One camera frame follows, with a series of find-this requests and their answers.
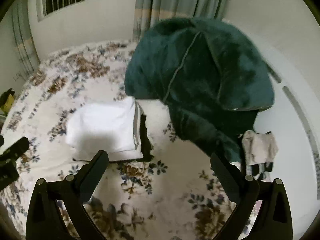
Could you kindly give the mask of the yellow box beside bed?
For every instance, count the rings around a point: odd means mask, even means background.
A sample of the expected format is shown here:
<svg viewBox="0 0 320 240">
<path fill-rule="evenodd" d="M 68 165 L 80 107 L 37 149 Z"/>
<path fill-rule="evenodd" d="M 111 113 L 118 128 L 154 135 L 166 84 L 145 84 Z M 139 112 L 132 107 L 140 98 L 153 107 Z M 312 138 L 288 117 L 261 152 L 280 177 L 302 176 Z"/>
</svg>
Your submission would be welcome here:
<svg viewBox="0 0 320 240">
<path fill-rule="evenodd" d="M 5 91 L 0 97 L 1 115 L 7 115 L 15 101 L 15 91 L 12 88 Z"/>
</svg>

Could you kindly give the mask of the beige striped small garment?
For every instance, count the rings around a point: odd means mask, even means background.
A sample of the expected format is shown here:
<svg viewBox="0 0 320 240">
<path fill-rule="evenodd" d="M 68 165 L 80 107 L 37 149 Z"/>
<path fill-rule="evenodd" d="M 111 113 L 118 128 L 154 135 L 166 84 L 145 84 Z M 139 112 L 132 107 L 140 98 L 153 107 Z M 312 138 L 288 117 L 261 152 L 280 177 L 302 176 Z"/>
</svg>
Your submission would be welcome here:
<svg viewBox="0 0 320 240">
<path fill-rule="evenodd" d="M 241 142 L 245 153 L 246 174 L 253 176 L 255 180 L 269 179 L 278 153 L 273 133 L 261 134 L 249 130 L 244 133 Z"/>
</svg>

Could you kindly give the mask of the floral bed blanket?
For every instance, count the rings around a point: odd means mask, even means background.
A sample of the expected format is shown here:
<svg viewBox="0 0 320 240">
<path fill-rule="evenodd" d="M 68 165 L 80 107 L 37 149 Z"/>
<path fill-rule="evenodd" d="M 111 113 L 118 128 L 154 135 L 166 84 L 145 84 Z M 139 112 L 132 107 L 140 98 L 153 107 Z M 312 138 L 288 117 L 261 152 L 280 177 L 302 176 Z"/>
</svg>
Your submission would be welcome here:
<svg viewBox="0 0 320 240">
<path fill-rule="evenodd" d="M 26 82 L 5 121 L 4 147 L 27 137 L 29 149 L 17 161 L 19 178 L 1 192 L 1 202 L 20 237 L 39 178 L 77 174 L 90 153 L 66 143 L 67 122 L 90 103 L 125 98 L 124 76 L 136 45 L 131 41 L 89 43 L 53 52 Z M 141 100 L 151 159 L 108 165 L 86 211 L 107 239 L 213 239 L 233 212 L 209 157 L 175 133 L 169 109 Z"/>
</svg>

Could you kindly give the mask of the left side curtain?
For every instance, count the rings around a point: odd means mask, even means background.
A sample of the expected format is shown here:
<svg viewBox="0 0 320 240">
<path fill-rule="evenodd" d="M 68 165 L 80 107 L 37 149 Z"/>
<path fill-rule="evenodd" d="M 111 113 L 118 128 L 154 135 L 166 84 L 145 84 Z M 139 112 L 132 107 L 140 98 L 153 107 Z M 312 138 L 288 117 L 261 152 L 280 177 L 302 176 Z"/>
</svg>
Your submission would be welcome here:
<svg viewBox="0 0 320 240">
<path fill-rule="evenodd" d="M 33 42 L 28 18 L 27 4 L 16 0 L 12 5 L 12 27 L 16 51 L 25 75 L 31 75 L 38 67 L 40 60 Z"/>
</svg>

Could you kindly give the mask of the black and white folded garment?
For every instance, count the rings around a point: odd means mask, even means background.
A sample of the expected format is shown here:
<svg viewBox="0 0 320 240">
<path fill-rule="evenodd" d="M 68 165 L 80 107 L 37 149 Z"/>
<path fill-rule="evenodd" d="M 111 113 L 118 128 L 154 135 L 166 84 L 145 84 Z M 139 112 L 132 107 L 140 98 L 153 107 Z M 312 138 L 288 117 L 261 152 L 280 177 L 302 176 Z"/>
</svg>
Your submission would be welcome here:
<svg viewBox="0 0 320 240">
<path fill-rule="evenodd" d="M 151 150 L 153 146 L 148 139 L 148 130 L 146 127 L 146 115 L 144 114 L 141 106 L 136 103 L 135 112 L 135 135 L 137 138 L 138 146 L 136 151 L 139 153 L 139 158 L 136 161 L 150 162 L 153 156 L 151 155 Z"/>
</svg>

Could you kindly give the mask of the dark green velvet blanket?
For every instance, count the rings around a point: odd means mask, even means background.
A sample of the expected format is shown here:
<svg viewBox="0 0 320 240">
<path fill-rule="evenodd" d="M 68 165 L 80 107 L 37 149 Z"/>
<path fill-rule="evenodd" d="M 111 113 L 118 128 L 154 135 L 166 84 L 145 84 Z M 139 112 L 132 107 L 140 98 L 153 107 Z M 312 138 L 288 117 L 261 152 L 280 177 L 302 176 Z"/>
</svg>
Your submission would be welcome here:
<svg viewBox="0 0 320 240">
<path fill-rule="evenodd" d="M 236 27 L 171 18 L 145 32 L 125 73 L 125 92 L 168 106 L 176 135 L 207 155 L 241 160 L 239 135 L 274 104 L 267 64 Z"/>
</svg>

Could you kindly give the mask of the grey-green curtain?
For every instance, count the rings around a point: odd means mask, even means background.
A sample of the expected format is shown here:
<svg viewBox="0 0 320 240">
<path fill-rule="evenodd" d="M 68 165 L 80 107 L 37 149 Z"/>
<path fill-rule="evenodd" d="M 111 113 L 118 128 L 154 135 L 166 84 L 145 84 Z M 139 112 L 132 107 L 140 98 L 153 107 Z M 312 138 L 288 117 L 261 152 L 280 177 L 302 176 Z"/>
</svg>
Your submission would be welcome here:
<svg viewBox="0 0 320 240">
<path fill-rule="evenodd" d="M 227 0 L 136 0 L 134 39 L 161 20 L 173 17 L 205 17 L 221 19 Z"/>
</svg>

